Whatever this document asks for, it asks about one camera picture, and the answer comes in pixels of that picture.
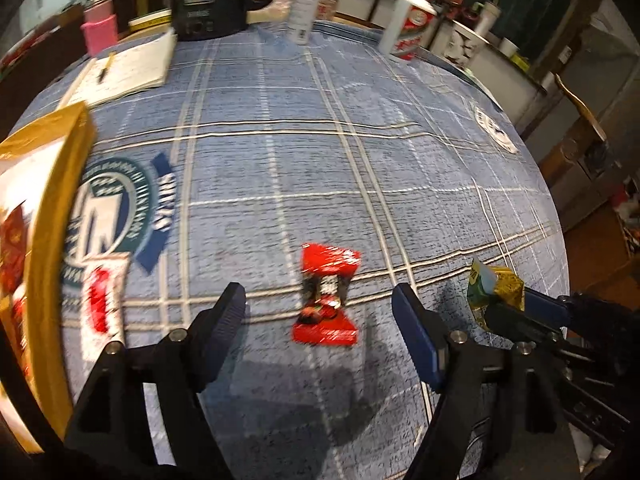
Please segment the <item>white red snack packet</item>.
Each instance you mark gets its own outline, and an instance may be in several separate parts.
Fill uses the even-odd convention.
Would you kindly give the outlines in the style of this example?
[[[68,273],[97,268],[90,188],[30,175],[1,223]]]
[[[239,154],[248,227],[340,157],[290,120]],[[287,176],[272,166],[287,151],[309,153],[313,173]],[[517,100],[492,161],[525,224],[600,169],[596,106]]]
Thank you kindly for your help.
[[[81,359],[94,363],[103,348],[125,342],[122,293],[130,263],[129,252],[114,252],[87,260],[81,282]]]

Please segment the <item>white notebook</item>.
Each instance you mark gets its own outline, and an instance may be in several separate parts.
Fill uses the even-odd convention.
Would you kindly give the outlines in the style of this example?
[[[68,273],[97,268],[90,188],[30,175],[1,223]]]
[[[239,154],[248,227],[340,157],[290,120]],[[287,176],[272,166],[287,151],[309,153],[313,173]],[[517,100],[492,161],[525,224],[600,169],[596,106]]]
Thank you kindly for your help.
[[[176,43],[177,35],[170,28],[154,40],[117,52],[102,84],[98,84],[98,76],[108,57],[92,58],[58,102],[58,110],[78,102],[95,107],[161,87],[166,81]]]

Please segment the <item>yellow taped foam tray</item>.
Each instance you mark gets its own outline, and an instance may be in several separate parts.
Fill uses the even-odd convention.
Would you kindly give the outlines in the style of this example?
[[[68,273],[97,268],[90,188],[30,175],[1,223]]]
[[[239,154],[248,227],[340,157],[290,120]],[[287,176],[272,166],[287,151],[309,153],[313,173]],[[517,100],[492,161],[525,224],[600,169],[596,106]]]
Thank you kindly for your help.
[[[75,103],[17,130],[1,143],[1,210],[28,219],[23,338],[1,336],[1,385],[20,421],[21,448],[55,450],[73,413],[61,336],[61,268],[70,211],[96,128]]]

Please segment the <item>black yellow pen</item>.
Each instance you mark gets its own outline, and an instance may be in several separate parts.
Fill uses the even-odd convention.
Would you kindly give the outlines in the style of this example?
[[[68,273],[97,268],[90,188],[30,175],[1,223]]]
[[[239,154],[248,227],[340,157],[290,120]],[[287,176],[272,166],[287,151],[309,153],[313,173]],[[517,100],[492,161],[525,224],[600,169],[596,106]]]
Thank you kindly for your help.
[[[116,56],[116,52],[111,52],[110,55],[107,58],[107,61],[105,62],[104,66],[102,67],[102,70],[99,73],[98,76],[98,84],[102,84],[102,82],[104,81],[106,75],[108,74],[108,71],[110,70],[114,59]]]

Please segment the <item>patterned paper cup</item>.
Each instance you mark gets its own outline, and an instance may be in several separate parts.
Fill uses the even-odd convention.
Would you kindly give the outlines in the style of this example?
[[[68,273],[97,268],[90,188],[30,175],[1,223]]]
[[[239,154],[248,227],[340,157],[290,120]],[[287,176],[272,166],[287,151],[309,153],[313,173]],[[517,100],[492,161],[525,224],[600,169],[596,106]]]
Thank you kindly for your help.
[[[444,50],[444,58],[459,68],[465,68],[487,45],[488,41],[483,36],[453,21],[450,38]]]

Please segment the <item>pink sleeved thermos bottle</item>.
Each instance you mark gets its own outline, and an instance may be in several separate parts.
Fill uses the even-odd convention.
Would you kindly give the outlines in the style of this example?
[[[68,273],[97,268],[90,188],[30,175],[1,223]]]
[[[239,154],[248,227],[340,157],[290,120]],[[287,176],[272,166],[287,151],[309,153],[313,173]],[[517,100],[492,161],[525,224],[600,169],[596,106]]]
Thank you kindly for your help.
[[[114,47],[118,41],[118,33],[113,0],[87,0],[81,30],[88,55],[93,58],[103,50]]]

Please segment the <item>white tumbler with straw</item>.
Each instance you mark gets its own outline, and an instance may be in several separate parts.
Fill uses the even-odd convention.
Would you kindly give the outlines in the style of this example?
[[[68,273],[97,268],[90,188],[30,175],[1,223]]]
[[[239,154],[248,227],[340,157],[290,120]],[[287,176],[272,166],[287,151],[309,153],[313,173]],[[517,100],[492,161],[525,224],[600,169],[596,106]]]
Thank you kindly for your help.
[[[482,10],[480,10],[480,16],[478,17],[474,32],[478,36],[485,38],[488,32],[492,29],[492,26],[495,25],[500,14],[501,10],[495,3],[486,1],[482,5]]]

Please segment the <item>large red snack packet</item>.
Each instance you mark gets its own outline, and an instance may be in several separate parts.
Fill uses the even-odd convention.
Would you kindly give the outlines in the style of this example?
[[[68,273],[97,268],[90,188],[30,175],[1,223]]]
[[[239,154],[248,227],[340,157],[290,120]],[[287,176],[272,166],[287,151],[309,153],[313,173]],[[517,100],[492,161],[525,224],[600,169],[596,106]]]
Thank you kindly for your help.
[[[1,292],[13,295],[23,281],[27,247],[27,226],[23,204],[18,204],[1,225]]]

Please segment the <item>blue plaid tablecloth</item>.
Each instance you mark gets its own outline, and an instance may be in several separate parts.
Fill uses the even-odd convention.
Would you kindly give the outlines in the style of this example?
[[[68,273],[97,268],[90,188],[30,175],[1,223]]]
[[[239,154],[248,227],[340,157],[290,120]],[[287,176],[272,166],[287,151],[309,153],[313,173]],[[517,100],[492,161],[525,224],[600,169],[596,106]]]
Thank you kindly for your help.
[[[409,284],[481,344],[466,303],[474,258],[534,289],[568,289],[558,214],[510,119],[465,76],[395,61],[360,30],[320,25],[306,46],[277,25],[182,42],[165,83],[89,110],[96,128],[70,211],[61,336],[73,404],[80,280],[129,252],[127,344],[154,344],[230,282],[247,315],[201,396],[241,479],[399,479],[433,417],[393,320]],[[306,243],[360,252],[351,347],[298,344]]]

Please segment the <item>red black candy packet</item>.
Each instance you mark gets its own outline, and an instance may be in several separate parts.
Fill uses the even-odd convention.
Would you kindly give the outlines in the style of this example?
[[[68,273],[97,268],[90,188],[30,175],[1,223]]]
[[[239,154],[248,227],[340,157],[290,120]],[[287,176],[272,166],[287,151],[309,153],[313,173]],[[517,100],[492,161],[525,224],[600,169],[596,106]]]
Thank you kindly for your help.
[[[303,244],[303,305],[292,328],[292,341],[333,347],[356,344],[358,328],[344,309],[350,282],[360,262],[360,252],[356,250]]]

